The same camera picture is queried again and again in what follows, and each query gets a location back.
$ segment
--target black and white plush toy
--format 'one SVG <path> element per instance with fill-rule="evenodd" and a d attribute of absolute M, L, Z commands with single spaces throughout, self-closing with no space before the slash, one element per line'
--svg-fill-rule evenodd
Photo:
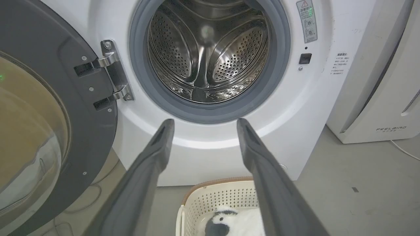
<path fill-rule="evenodd" d="M 209 219 L 205 236 L 265 236 L 259 208 L 237 210 L 221 206 Z"/>

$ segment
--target laundry basket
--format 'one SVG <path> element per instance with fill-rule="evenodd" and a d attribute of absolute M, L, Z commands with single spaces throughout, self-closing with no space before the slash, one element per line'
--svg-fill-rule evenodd
<path fill-rule="evenodd" d="M 258 207 L 252 177 L 226 178 L 192 187 L 179 208 L 175 235 L 204 236 L 205 225 L 219 206 L 239 211 Z"/>

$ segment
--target brown basket rim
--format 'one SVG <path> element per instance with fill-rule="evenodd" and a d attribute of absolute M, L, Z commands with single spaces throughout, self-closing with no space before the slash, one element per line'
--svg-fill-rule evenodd
<path fill-rule="evenodd" d="M 207 187 L 207 186 L 211 186 L 211 185 L 216 185 L 216 184 L 224 184 L 224 183 L 229 183 L 229 182 L 240 182 L 240 181 L 253 181 L 254 179 L 252 177 L 233 177 L 233 178 L 221 178 L 221 179 L 216 179 L 216 180 L 212 180 L 212 181 L 207 181 L 201 184 L 197 184 L 194 185 L 188 192 L 187 194 L 184 196 L 184 199 L 182 200 L 182 205 L 185 206 L 186 201 L 188 200 L 189 196 L 197 189 L 200 189 L 202 187 Z"/>

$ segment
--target washing machine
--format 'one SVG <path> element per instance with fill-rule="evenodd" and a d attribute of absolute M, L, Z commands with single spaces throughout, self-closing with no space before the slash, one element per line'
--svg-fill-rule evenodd
<path fill-rule="evenodd" d="M 250 176 L 246 118 L 292 180 L 383 0 L 3 0 L 0 234 L 25 235 L 128 168 L 175 120 L 159 186 Z"/>

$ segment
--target door hinge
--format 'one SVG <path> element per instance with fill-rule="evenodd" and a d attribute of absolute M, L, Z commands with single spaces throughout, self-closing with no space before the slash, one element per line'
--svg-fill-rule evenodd
<path fill-rule="evenodd" d="M 115 42 L 111 39 L 103 40 L 101 41 L 101 49 L 104 58 L 98 58 L 91 63 L 94 68 L 104 68 L 107 71 L 114 89 L 112 98 L 123 98 L 125 101 L 134 100 Z"/>

